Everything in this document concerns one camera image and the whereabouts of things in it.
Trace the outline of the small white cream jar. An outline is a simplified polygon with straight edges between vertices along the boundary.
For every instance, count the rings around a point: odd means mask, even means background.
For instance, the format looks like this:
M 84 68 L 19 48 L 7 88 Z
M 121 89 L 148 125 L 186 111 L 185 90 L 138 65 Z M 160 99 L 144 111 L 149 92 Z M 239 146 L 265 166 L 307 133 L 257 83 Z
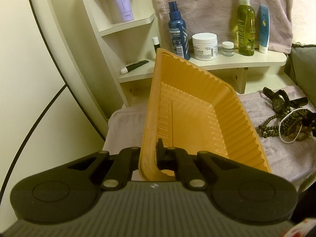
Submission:
M 222 54 L 226 57 L 232 57 L 234 54 L 234 43 L 230 41 L 223 41 Z

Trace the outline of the pink hanging towel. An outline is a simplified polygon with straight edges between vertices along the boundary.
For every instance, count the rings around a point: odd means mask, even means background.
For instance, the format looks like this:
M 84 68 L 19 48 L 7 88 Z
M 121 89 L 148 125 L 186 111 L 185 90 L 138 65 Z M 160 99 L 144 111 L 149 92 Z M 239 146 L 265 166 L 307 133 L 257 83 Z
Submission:
M 240 0 L 155 0 L 165 48 L 172 50 L 169 34 L 169 2 L 175 1 L 186 22 L 189 36 L 215 33 L 219 42 L 237 40 L 237 9 Z M 260 5 L 269 8 L 270 35 L 268 49 L 284 54 L 291 52 L 293 0 L 250 0 L 256 13 L 256 28 L 260 26 Z

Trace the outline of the black wrist watch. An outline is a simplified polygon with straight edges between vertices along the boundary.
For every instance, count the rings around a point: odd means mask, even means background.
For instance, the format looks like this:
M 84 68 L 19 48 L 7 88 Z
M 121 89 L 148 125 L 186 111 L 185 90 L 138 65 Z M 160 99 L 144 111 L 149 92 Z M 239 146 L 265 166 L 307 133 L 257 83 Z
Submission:
M 307 97 L 290 100 L 289 96 L 283 89 L 279 89 L 278 91 L 274 92 L 271 89 L 264 87 L 262 92 L 267 98 L 271 100 L 273 111 L 277 115 L 285 113 L 290 108 L 298 109 L 308 104 Z

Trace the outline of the large white cream jar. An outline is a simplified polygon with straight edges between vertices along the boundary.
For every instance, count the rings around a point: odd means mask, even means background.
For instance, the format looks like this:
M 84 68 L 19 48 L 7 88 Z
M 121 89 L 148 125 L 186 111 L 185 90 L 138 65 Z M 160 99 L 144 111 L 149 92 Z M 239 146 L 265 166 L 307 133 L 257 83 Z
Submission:
M 214 60 L 218 55 L 217 35 L 198 33 L 192 36 L 194 56 L 197 60 Z

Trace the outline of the dark blue spray bottle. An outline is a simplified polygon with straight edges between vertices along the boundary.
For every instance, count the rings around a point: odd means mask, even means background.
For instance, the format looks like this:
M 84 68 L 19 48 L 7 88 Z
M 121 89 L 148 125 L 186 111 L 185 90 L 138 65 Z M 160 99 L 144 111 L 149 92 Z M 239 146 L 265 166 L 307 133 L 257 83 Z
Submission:
M 172 1 L 169 5 L 169 34 L 171 37 L 174 53 L 186 60 L 191 58 L 189 48 L 189 37 L 186 30 L 186 22 L 181 16 L 177 2 Z

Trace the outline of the green olive oil spray bottle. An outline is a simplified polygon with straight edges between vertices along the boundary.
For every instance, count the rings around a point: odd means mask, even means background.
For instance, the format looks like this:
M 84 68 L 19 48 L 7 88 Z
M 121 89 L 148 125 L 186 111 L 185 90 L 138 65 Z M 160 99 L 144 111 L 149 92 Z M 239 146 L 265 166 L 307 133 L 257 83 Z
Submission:
M 239 0 L 237 9 L 238 51 L 243 56 L 253 56 L 255 49 L 256 15 L 250 0 Z

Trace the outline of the small black white-capped stick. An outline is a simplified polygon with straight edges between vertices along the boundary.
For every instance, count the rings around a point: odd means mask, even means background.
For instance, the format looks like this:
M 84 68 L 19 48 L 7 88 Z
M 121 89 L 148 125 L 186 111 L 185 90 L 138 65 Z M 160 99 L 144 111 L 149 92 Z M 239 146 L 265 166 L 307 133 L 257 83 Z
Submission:
M 153 42 L 153 46 L 154 46 L 154 50 L 157 53 L 157 49 L 159 49 L 160 46 L 160 41 L 159 41 L 159 37 L 158 36 L 154 36 L 151 38 L 152 42 Z

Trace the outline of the cream wooden corner shelf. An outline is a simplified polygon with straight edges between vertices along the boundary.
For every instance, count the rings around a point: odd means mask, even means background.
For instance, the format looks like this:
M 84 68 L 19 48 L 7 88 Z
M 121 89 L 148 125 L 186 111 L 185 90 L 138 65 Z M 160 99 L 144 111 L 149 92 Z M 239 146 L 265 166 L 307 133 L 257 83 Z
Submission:
M 152 37 L 158 36 L 165 48 L 160 31 L 160 21 L 154 0 L 130 0 L 134 20 L 120 22 L 115 0 L 83 0 L 90 24 L 107 63 L 111 77 L 125 106 L 133 106 L 147 98 L 155 64 L 155 50 Z M 137 69 L 121 74 L 120 70 L 141 60 L 149 62 Z M 223 70 L 223 78 L 235 83 L 235 89 L 244 93 L 247 71 L 252 67 L 282 67 L 287 58 L 283 53 L 256 51 L 251 57 L 234 53 L 232 57 L 222 54 L 211 61 L 190 61 L 201 68 L 214 72 Z

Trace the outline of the orange plastic tray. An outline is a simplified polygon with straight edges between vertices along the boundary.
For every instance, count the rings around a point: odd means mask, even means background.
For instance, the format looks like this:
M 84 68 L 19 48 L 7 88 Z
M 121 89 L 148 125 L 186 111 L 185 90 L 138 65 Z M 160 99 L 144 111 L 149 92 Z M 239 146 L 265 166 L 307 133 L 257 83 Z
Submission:
M 172 181 L 175 175 L 157 166 L 158 141 L 190 155 L 205 150 L 271 171 L 256 129 L 233 87 L 162 48 L 155 57 L 139 173 L 146 181 Z

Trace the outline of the grey-green pillow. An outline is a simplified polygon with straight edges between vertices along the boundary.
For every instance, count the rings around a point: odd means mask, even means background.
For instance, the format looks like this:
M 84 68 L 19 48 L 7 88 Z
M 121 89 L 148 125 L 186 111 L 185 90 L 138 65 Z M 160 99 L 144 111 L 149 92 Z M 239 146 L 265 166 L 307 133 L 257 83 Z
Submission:
M 313 106 L 315 106 L 315 55 L 315 44 L 292 44 L 284 69 Z

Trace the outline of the black tube with white cap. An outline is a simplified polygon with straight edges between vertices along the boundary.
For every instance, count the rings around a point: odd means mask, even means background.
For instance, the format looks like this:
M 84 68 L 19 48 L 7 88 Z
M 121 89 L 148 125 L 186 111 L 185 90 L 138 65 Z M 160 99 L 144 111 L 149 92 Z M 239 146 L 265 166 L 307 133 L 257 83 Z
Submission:
M 127 73 L 129 73 L 129 72 L 131 72 L 131 71 L 137 69 L 138 67 L 141 67 L 141 66 L 147 64 L 148 62 L 149 62 L 149 60 L 141 60 L 141 61 L 138 61 L 138 62 L 136 62 L 136 63 L 133 63 L 133 64 L 131 64 L 131 65 L 128 65 L 128 66 L 122 68 L 122 69 L 120 70 L 120 73 L 121 73 L 121 74 L 127 74 Z

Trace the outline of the blue and white tube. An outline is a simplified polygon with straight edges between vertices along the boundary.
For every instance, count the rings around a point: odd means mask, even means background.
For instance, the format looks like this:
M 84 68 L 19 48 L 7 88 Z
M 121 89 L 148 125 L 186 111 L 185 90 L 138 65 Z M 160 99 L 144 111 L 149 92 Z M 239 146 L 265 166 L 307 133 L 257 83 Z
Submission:
M 270 36 L 270 15 L 267 5 L 260 5 L 260 32 L 259 32 L 259 52 L 266 54 L 268 52 Z

